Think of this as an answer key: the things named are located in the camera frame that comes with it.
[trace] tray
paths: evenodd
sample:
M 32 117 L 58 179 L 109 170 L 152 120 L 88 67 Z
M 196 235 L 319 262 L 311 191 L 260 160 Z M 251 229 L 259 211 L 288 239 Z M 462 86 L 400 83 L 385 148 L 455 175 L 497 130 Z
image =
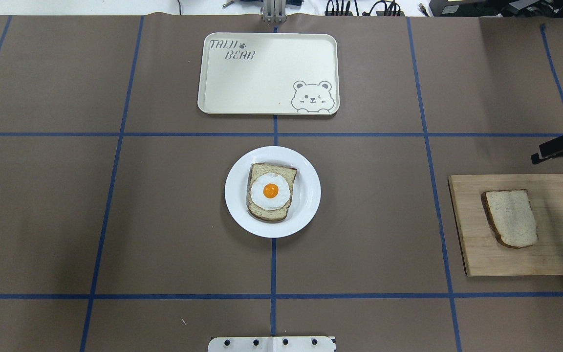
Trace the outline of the tray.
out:
M 336 40 L 328 34 L 212 33 L 203 42 L 199 109 L 209 114 L 334 114 Z

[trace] bread crust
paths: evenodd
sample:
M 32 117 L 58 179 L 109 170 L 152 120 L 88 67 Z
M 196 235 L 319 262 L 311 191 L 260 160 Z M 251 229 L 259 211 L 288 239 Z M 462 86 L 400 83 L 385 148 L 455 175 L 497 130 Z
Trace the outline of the bread crust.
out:
M 512 190 L 523 190 L 525 191 L 525 193 L 527 195 L 529 195 L 529 191 L 527 191 L 526 189 L 510 189 L 510 191 Z M 513 245 L 509 245 L 505 242 L 503 242 L 503 236 L 501 236 L 501 233 L 498 231 L 497 226 L 494 223 L 494 218 L 492 216 L 492 212 L 490 210 L 490 204 L 488 203 L 488 197 L 486 196 L 488 192 L 483 192 L 481 195 L 481 203 L 483 205 L 483 211 L 485 212 L 485 216 L 488 218 L 488 224 L 490 225 L 490 229 L 492 230 L 492 233 L 494 234 L 494 238 L 497 239 L 497 242 L 500 245 L 503 245 L 504 247 L 508 247 L 508 248 L 514 248 L 514 249 L 521 249 L 521 248 L 527 248 L 527 247 L 531 247 L 533 244 L 531 245 L 525 245 L 523 247 L 516 247 Z

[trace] toast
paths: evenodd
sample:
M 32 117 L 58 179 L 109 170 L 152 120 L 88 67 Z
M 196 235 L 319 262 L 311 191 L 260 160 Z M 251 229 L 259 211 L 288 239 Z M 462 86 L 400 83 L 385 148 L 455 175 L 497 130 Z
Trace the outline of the toast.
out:
M 490 228 L 500 244 L 525 248 L 538 242 L 536 219 L 526 189 L 484 192 L 481 201 Z
M 272 172 L 282 176 L 286 182 L 288 182 L 288 187 L 290 188 L 290 198 L 280 209 L 266 210 L 257 206 L 251 198 L 251 189 L 253 183 L 263 174 Z M 292 191 L 295 185 L 295 177 L 297 176 L 297 169 L 279 165 L 272 165 L 268 163 L 254 163 L 251 165 L 251 171 L 249 173 L 249 183 L 246 192 L 246 202 L 247 209 L 249 213 L 259 220 L 267 222 L 282 221 L 288 216 L 288 208 L 292 203 Z

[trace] wooden board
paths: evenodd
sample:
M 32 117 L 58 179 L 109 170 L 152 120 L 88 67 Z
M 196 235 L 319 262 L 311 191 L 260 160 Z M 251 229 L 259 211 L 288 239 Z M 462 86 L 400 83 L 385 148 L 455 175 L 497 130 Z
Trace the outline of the wooden board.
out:
M 563 175 L 456 175 L 449 177 L 460 245 L 468 276 L 563 274 Z M 503 247 L 494 238 L 481 194 L 529 190 L 538 243 Z

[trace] bear illustration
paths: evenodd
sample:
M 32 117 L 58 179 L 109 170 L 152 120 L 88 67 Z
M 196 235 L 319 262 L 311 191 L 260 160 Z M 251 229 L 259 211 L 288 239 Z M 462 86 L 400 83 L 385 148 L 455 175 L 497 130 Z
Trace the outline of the bear illustration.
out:
M 328 113 L 333 108 L 331 83 L 322 81 L 317 85 L 307 85 L 303 81 L 297 81 L 294 87 L 292 107 L 297 109 L 298 113 Z

